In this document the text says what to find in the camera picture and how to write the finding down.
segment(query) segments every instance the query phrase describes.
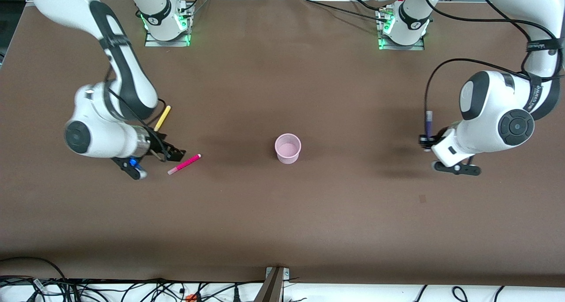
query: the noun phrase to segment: purple marker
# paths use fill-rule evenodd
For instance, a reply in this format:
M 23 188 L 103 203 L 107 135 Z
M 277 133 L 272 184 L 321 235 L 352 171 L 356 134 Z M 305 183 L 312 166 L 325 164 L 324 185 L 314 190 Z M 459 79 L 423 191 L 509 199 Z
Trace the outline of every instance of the purple marker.
M 426 111 L 426 137 L 429 139 L 432 136 L 432 111 Z

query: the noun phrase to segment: pink marker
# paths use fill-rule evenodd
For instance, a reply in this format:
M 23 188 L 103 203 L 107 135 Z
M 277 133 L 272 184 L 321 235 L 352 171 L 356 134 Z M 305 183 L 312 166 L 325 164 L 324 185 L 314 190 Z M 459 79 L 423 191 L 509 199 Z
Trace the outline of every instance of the pink marker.
M 195 155 L 195 156 L 191 157 L 190 159 L 187 159 L 183 163 L 180 163 L 175 168 L 170 169 L 167 173 L 169 173 L 169 175 L 171 175 L 173 173 L 177 173 L 181 169 L 184 169 L 185 167 L 189 166 L 190 164 L 198 161 L 198 159 L 200 159 L 200 157 L 202 157 L 202 155 Z

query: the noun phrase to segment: brown table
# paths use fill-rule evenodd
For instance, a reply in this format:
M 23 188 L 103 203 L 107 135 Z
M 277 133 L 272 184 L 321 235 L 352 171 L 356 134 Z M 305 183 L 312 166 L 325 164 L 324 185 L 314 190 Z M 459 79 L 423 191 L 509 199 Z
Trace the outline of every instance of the brown table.
M 211 0 L 190 47 L 146 48 L 133 1 L 103 1 L 173 107 L 168 141 L 203 158 L 172 176 L 148 158 L 149 177 L 133 181 L 73 154 L 73 94 L 108 63 L 91 36 L 28 7 L 0 71 L 0 256 L 46 257 L 83 278 L 243 281 L 284 264 L 302 282 L 565 284 L 562 104 L 522 147 L 478 155 L 480 177 L 433 172 L 417 145 L 432 69 L 454 57 L 518 69 L 512 26 L 436 15 L 426 51 L 379 51 L 371 20 L 302 0 Z M 438 73 L 435 130 L 460 119 L 460 87 L 480 69 Z M 273 151 L 286 132 L 303 143 L 290 166 Z

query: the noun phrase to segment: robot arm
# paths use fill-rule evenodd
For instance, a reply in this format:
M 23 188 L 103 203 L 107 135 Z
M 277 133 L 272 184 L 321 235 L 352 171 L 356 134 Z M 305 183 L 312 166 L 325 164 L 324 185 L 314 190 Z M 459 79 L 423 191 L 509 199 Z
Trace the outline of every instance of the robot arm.
M 136 179 L 143 178 L 145 171 L 136 165 L 139 159 L 135 158 L 143 157 L 155 145 L 163 153 L 174 147 L 162 141 L 164 136 L 157 139 L 155 132 L 150 135 L 143 127 L 125 123 L 147 119 L 158 98 L 116 15 L 100 0 L 34 0 L 34 3 L 53 22 L 94 36 L 116 73 L 114 80 L 85 85 L 76 92 L 75 111 L 65 126 L 67 145 L 80 155 L 111 158 L 116 163 L 122 158 L 133 159 L 132 166 L 138 173 L 128 173 Z M 174 158 L 166 155 L 166 159 L 178 161 L 178 156 L 178 153 Z
M 492 2 L 515 19 L 540 24 L 555 37 L 561 36 L 563 0 Z M 531 8 L 532 3 L 540 8 Z M 524 28 L 534 41 L 550 39 L 538 28 Z M 533 51 L 524 66 L 531 77 L 552 77 L 561 69 L 555 50 Z M 448 127 L 436 138 L 431 149 L 443 165 L 453 167 L 477 153 L 517 147 L 531 137 L 534 120 L 541 119 L 555 107 L 559 92 L 559 81 L 535 83 L 533 79 L 529 81 L 508 73 L 476 73 L 460 92 L 463 120 Z
M 190 16 L 183 0 L 134 0 L 145 27 L 157 40 L 169 41 L 188 28 Z

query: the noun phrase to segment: pink plastic cup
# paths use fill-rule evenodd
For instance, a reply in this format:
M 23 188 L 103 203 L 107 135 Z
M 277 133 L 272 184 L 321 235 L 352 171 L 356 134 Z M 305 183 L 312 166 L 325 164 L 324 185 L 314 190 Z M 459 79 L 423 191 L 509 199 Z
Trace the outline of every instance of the pink plastic cup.
M 292 164 L 298 159 L 302 144 L 296 135 L 286 133 L 275 141 L 275 151 L 279 161 L 284 164 Z

